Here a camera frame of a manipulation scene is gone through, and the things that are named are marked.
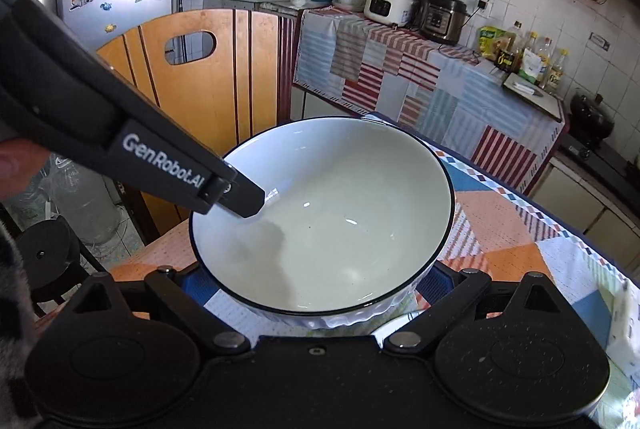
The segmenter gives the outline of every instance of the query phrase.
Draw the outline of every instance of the stool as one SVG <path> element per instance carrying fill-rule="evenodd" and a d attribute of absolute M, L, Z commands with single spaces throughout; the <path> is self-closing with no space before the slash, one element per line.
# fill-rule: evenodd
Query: stool
<path fill-rule="evenodd" d="M 89 277 L 80 255 L 97 271 L 104 267 L 82 244 L 65 218 L 46 219 L 29 227 L 17 239 L 31 290 L 33 311 L 44 316 L 37 303 L 64 303 L 62 295 Z"/>

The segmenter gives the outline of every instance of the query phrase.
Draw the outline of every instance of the table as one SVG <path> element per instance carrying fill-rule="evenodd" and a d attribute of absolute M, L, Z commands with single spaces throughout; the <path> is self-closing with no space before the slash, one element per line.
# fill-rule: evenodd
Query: table
<path fill-rule="evenodd" d="M 381 116 L 367 118 L 385 121 Z M 446 167 L 456 194 L 452 231 L 438 259 L 450 268 L 478 268 L 502 281 L 519 281 L 530 270 L 544 272 L 598 342 L 605 346 L 612 299 L 625 277 L 580 235 L 565 228 L 526 198 L 446 148 L 426 142 Z M 188 222 L 184 221 L 142 249 L 125 265 L 113 269 L 112 274 L 119 281 L 142 279 L 158 265 L 169 264 L 181 269 L 194 261 Z M 258 333 L 314 336 L 370 333 L 394 316 L 429 306 L 419 293 L 414 293 L 393 312 L 374 317 L 367 323 L 328 332 L 308 332 L 257 316 L 213 284 L 211 293 L 205 307 L 254 343 Z M 614 428 L 622 422 L 622 399 L 631 388 L 630 381 L 612 364 L 610 384 L 594 413 L 601 426 Z"/>
<path fill-rule="evenodd" d="M 478 54 L 337 8 L 302 16 L 294 82 L 364 115 L 379 112 L 525 192 L 562 132 L 476 69 Z"/>

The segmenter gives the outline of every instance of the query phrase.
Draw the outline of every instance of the label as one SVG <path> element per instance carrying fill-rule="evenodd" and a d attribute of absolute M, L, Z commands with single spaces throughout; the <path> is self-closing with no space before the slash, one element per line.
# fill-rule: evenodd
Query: label
<path fill-rule="evenodd" d="M 593 32 L 591 32 L 591 35 L 589 36 L 589 41 L 591 41 L 592 43 L 596 43 L 596 45 L 598 45 L 606 52 L 608 52 L 609 48 L 611 48 L 611 43 L 609 43 L 609 41 L 604 39 L 601 35 L 594 34 Z"/>
<path fill-rule="evenodd" d="M 495 58 L 495 65 L 503 72 L 511 72 L 513 70 L 513 64 L 516 60 L 516 54 L 500 50 Z"/>
<path fill-rule="evenodd" d="M 110 156 L 120 160 L 132 173 L 137 171 L 145 179 L 156 176 L 160 182 L 171 182 L 192 196 L 197 196 L 211 176 L 202 165 L 131 119 L 111 145 Z"/>

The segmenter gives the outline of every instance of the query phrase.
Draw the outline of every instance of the bowl rim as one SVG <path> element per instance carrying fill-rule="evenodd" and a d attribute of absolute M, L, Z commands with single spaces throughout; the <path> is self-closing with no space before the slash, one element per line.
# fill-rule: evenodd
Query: bowl rim
<path fill-rule="evenodd" d="M 431 155 L 434 157 L 434 159 L 436 159 L 436 161 L 440 165 L 440 168 L 442 169 L 442 172 L 444 173 L 445 178 L 447 179 L 447 184 L 449 185 L 450 212 L 449 212 L 449 221 L 447 222 L 447 228 L 445 229 L 444 235 L 443 235 L 442 239 L 440 240 L 438 246 L 436 247 L 434 252 L 430 255 L 430 257 L 427 259 L 427 262 L 424 263 L 424 265 L 422 265 L 411 277 L 409 277 L 408 279 L 406 279 L 405 281 L 403 281 L 401 284 L 397 285 L 396 287 L 394 287 L 390 291 L 385 292 L 384 294 L 379 295 L 379 296 L 377 296 L 377 297 L 375 297 L 373 299 L 370 299 L 366 303 L 359 303 L 359 304 L 353 305 L 351 307 L 338 308 L 338 309 L 334 309 L 334 310 L 313 311 L 313 312 L 298 312 L 298 311 L 285 310 L 285 309 L 282 309 L 282 308 L 275 308 L 275 307 L 272 307 L 272 306 L 263 305 L 263 304 L 255 302 L 255 301 L 252 301 L 250 299 L 247 299 L 246 297 L 243 297 L 242 295 L 238 294 L 237 292 L 234 292 L 229 287 L 227 287 L 225 284 L 223 284 L 219 279 L 217 279 L 216 276 L 213 275 L 213 272 L 209 270 L 207 265 L 205 265 L 204 261 L 202 260 L 202 257 L 200 256 L 200 253 L 198 252 L 198 247 L 196 247 L 195 239 L 193 237 L 193 211 L 191 211 L 190 214 L 189 214 L 189 241 L 191 243 L 191 250 L 193 250 L 193 253 L 196 256 L 196 260 L 197 260 L 198 264 L 204 269 L 204 271 L 209 275 L 209 277 L 220 287 L 220 290 L 222 290 L 225 293 L 229 294 L 232 298 L 234 298 L 235 300 L 239 301 L 240 303 L 248 305 L 248 306 L 251 306 L 253 308 L 257 308 L 258 310 L 263 310 L 263 311 L 266 311 L 266 312 L 269 312 L 269 313 L 274 313 L 274 314 L 279 314 L 279 315 L 286 315 L 286 316 L 293 316 L 293 317 L 325 317 L 325 316 L 334 316 L 334 315 L 346 314 L 346 313 L 349 313 L 349 312 L 353 312 L 353 311 L 356 311 L 356 310 L 360 310 L 360 309 L 369 307 L 369 306 L 371 306 L 373 304 L 379 303 L 379 302 L 391 297 L 392 295 L 397 294 L 399 291 L 402 290 L 402 288 L 405 288 L 405 287 L 411 285 L 412 282 L 414 282 L 415 279 L 417 279 L 420 276 L 420 274 L 422 274 L 425 270 L 427 270 L 427 268 L 429 268 L 431 265 L 433 265 L 433 263 L 435 262 L 435 260 L 437 259 L 438 255 L 439 255 L 439 253 L 442 251 L 442 248 L 444 247 L 445 243 L 447 243 L 447 240 L 449 239 L 449 234 L 451 233 L 451 228 L 453 226 L 453 218 L 454 218 L 455 209 L 456 209 L 456 197 L 455 197 L 455 190 L 453 189 L 453 183 L 451 182 L 451 177 L 449 176 L 449 172 L 447 172 L 447 168 L 442 163 L 442 160 L 440 160 L 438 155 L 436 155 L 433 152 L 433 149 L 431 149 L 429 146 L 427 146 L 427 144 L 425 144 L 424 141 L 420 140 L 417 136 L 413 135 L 412 133 L 406 132 L 402 128 L 399 128 L 395 124 L 390 124 L 388 122 L 381 122 L 379 120 L 366 119 L 365 117 L 345 117 L 345 116 L 310 117 L 308 119 L 296 120 L 295 122 L 304 122 L 304 121 L 307 121 L 307 120 L 318 120 L 318 119 L 366 120 L 367 122 L 373 122 L 375 124 L 388 126 L 388 127 L 393 128 L 395 130 L 398 130 L 399 132 L 402 132 L 405 135 L 408 135 L 408 136 L 412 137 L 416 142 L 420 143 L 420 145 L 423 146 L 426 150 L 428 150 L 431 153 Z M 278 127 L 284 126 L 284 125 L 285 124 L 278 124 L 277 126 L 273 126 L 271 128 L 268 128 L 267 130 L 264 130 L 263 132 L 258 133 L 258 135 L 251 136 L 250 138 L 247 138 L 246 140 L 243 140 L 240 144 L 238 144 L 237 146 L 231 148 L 223 156 L 223 159 L 226 158 L 228 155 L 230 155 L 232 152 L 234 152 L 236 149 L 240 148 L 242 146 L 242 144 L 244 144 L 245 142 L 248 142 L 249 140 L 257 138 L 258 136 L 262 135 L 263 133 L 270 132 L 271 130 L 274 130 L 275 128 L 278 128 Z"/>

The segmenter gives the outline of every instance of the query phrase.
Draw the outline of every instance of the pot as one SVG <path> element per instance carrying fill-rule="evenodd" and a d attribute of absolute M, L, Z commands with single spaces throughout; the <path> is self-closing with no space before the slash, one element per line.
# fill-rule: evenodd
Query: pot
<path fill-rule="evenodd" d="M 351 117 L 284 124 L 225 158 L 266 191 L 241 218 L 192 213 L 191 246 L 220 288 L 255 313 L 310 329 L 398 304 L 429 271 L 454 212 L 449 176 L 417 138 Z"/>
<path fill-rule="evenodd" d="M 596 141 L 607 138 L 613 131 L 614 121 L 602 104 L 602 96 L 595 99 L 576 93 L 571 99 L 572 120 Z"/>

